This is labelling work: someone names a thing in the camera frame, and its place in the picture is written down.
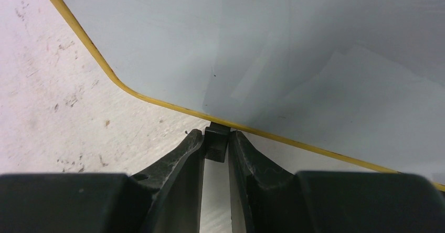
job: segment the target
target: speckled floor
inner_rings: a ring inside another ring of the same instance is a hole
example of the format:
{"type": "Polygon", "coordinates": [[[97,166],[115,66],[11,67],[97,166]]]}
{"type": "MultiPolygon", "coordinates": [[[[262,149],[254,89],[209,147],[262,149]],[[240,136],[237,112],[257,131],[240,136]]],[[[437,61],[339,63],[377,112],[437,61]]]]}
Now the speckled floor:
{"type": "MultiPolygon", "coordinates": [[[[0,172],[126,172],[209,124],[122,91],[49,0],[0,0],[0,172]]],[[[247,134],[295,172],[364,168],[247,134]]],[[[202,232],[231,232],[227,163],[206,162],[202,232]]]]}

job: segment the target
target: grey surface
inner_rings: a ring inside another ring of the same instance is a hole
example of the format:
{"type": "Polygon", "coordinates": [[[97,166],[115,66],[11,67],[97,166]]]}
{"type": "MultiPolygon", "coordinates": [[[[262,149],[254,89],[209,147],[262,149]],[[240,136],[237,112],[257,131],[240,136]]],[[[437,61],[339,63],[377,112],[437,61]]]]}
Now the grey surface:
{"type": "Polygon", "coordinates": [[[64,0],[127,86],[332,152],[445,172],[445,0],[64,0]]]}
{"type": "MultiPolygon", "coordinates": [[[[185,131],[209,125],[121,90],[49,0],[0,4],[0,173],[131,175],[174,149],[185,131]]],[[[362,170],[246,136],[288,171],[362,170]]],[[[206,162],[204,175],[201,231],[231,232],[227,162],[206,162]]]]}

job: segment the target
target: black plastic bracket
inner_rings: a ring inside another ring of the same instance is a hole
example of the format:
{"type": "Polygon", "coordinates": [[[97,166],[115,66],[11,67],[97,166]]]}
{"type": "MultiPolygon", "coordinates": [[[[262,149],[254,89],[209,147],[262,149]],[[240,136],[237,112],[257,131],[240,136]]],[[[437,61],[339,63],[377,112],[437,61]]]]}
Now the black plastic bracket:
{"type": "Polygon", "coordinates": [[[131,177],[152,198],[139,232],[199,232],[204,154],[204,136],[193,129],[173,151],[131,177]]]}
{"type": "Polygon", "coordinates": [[[445,232],[445,201],[412,174],[297,172],[229,137],[233,233],[445,232]]]}
{"type": "Polygon", "coordinates": [[[206,148],[206,159],[216,162],[224,162],[226,148],[229,141],[230,127],[210,123],[204,133],[204,145],[206,148]]]}

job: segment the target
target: yellow edge trim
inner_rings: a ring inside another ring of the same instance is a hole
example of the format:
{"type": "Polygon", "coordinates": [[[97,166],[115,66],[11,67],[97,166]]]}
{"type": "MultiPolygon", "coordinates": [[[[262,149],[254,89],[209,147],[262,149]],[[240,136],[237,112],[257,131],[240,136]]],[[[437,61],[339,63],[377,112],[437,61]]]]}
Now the yellow edge trim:
{"type": "MultiPolygon", "coordinates": [[[[127,87],[123,82],[121,82],[121,80],[119,80],[119,78],[114,74],[113,70],[110,68],[110,66],[108,65],[108,63],[105,61],[105,59],[102,57],[102,55],[100,54],[100,52],[98,51],[98,49],[96,48],[96,46],[93,44],[93,42],[91,41],[90,37],[88,37],[87,33],[83,30],[83,28],[80,26],[79,22],[76,20],[76,18],[74,17],[74,15],[71,13],[70,9],[67,7],[67,5],[65,4],[65,2],[63,0],[50,0],[52,2],[52,4],[54,5],[54,7],[59,11],[59,13],[62,15],[62,17],[66,20],[66,22],[68,23],[68,25],[72,28],[72,30],[74,31],[74,33],[79,37],[80,41],[85,45],[85,47],[88,49],[88,51],[90,51],[90,53],[93,55],[93,58],[97,61],[97,63],[100,65],[100,67],[103,69],[103,71],[105,72],[105,74],[107,74],[107,76],[111,79],[111,81],[113,81],[117,86],[119,86],[122,90],[124,90],[125,92],[141,99],[144,100],[146,102],[152,103],[152,104],[156,104],[162,107],[166,107],[169,108],[171,110],[175,110],[175,111],[179,111],[188,115],[192,115],[201,119],[205,119],[208,121],[212,121],[215,123],[219,123],[219,124],[223,124],[235,129],[239,129],[245,132],[249,132],[261,137],[266,137],[268,139],[271,140],[275,140],[281,143],[285,143],[288,145],[292,145],[292,146],[296,146],[299,147],[301,149],[305,149],[307,151],[310,152],[314,152],[314,153],[318,153],[321,155],[325,155],[331,158],[335,158],[337,160],[341,160],[344,162],[348,162],[357,166],[361,166],[364,168],[368,168],[371,170],[375,170],[378,172],[385,172],[385,173],[398,173],[398,171],[395,170],[391,170],[389,168],[386,167],[382,167],[382,166],[378,166],[369,162],[365,162],[365,161],[361,161],[361,160],[357,160],[355,158],[351,158],[348,156],[344,156],[341,154],[337,154],[337,153],[333,153],[315,146],[311,146],[308,144],[304,144],[298,141],[293,141],[290,139],[286,139],[284,137],[281,136],[277,136],[277,135],[273,135],[267,132],[263,132],[254,128],[250,128],[241,124],[237,124],[237,123],[233,123],[230,121],[225,121],[219,118],[215,118],[213,116],[210,115],[206,115],[197,111],[193,111],[187,108],[183,108],[183,107],[179,107],[177,105],[171,104],[171,103],[167,103],[164,101],[160,101],[160,100],[156,100],[156,99],[152,99],[149,98],[147,96],[141,95],[139,93],[137,93],[136,91],[130,89],[129,87],[127,87]]],[[[441,190],[441,191],[445,191],[445,185],[439,184],[439,183],[433,183],[434,186],[441,190]]]]}

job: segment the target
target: black clamp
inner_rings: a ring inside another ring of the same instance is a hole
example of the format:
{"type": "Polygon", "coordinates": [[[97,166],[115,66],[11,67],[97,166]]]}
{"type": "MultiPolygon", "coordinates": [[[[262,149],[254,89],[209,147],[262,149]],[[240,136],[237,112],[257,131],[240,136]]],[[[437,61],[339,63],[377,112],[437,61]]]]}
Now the black clamp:
{"type": "Polygon", "coordinates": [[[226,148],[229,142],[230,127],[210,123],[204,133],[204,147],[206,159],[216,162],[224,162],[226,158],[226,148]]]}

